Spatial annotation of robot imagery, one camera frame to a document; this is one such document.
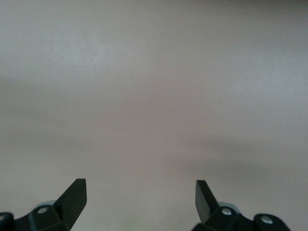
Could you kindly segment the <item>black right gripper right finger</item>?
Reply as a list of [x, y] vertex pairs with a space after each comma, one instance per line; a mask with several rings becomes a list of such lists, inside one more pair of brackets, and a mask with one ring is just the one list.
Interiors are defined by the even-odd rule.
[[195, 206], [200, 218], [194, 231], [288, 231], [289, 227], [271, 214], [256, 214], [252, 220], [233, 204], [218, 202], [204, 180], [197, 180]]

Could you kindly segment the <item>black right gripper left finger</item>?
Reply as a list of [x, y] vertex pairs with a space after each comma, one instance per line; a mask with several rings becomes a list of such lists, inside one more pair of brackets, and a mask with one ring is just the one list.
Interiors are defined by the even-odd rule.
[[87, 203], [85, 179], [76, 179], [53, 203], [44, 203], [25, 216], [15, 219], [11, 212], [1, 212], [2, 231], [69, 231]]

